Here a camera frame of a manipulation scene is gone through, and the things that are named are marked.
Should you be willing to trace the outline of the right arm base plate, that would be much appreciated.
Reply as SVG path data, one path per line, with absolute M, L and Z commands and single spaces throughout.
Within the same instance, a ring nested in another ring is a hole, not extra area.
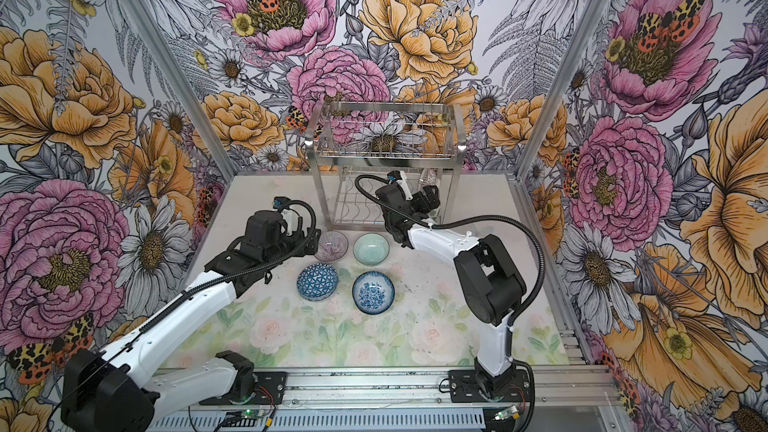
M 521 403 L 531 397 L 534 380 L 522 366 L 510 367 L 492 377 L 483 370 L 454 369 L 448 372 L 453 403 Z

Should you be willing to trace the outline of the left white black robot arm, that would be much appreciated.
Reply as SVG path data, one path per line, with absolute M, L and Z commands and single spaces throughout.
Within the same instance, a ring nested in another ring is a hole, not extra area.
M 74 431 L 145 431 L 156 420 L 208 399 L 246 402 L 257 391 L 254 365 L 230 350 L 164 377 L 156 372 L 193 332 L 293 257 L 313 255 L 320 231 L 313 208 L 277 197 L 248 218 L 245 233 L 143 324 L 65 366 L 59 411 Z

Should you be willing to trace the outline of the white bowl maroon pattern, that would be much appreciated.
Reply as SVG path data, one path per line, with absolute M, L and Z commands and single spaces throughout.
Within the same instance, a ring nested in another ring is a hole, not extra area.
M 439 189 L 442 179 L 442 170 L 438 168 L 424 168 L 419 176 L 418 188 L 420 190 L 428 187 Z

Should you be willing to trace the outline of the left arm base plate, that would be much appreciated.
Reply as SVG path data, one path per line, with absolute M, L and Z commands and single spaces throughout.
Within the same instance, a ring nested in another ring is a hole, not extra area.
M 230 391 L 224 396 L 215 396 L 202 400 L 204 406 L 256 406 L 281 405 L 286 392 L 288 373 L 283 371 L 256 371 L 253 379 L 247 382 L 250 388 L 244 393 L 238 390 Z

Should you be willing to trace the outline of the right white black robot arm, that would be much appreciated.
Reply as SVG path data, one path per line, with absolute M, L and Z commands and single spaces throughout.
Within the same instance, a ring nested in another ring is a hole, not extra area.
M 499 215 L 481 215 L 448 224 L 437 224 L 429 213 L 440 204 L 439 190 L 429 185 L 411 192 L 406 180 L 390 173 L 372 178 L 382 184 L 364 196 L 380 206 L 386 231 L 404 248 L 426 252 L 455 268 L 465 303 L 480 322 L 480 345 L 474 359 L 475 380 L 480 394 L 498 400 L 516 375 L 512 354 L 514 321 L 535 298 L 542 283 L 527 292 L 527 286 L 503 241 L 489 234 L 476 237 L 460 234 L 459 226 L 482 221 L 507 223 L 531 241 L 538 253 L 541 243 L 520 221 Z

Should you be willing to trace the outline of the blue floral pattern bowl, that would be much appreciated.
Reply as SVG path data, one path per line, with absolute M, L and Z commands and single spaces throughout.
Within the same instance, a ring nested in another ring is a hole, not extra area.
M 368 271 L 354 281 L 352 296 L 358 310 L 368 315 L 379 315 L 394 303 L 395 287 L 387 275 Z

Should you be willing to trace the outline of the blue geometric pattern bowl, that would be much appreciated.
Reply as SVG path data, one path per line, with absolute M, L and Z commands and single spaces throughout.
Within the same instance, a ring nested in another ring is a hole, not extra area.
M 315 263 L 299 273 L 296 288 L 305 300 L 323 301 L 335 293 L 338 282 L 338 273 L 332 265 Z

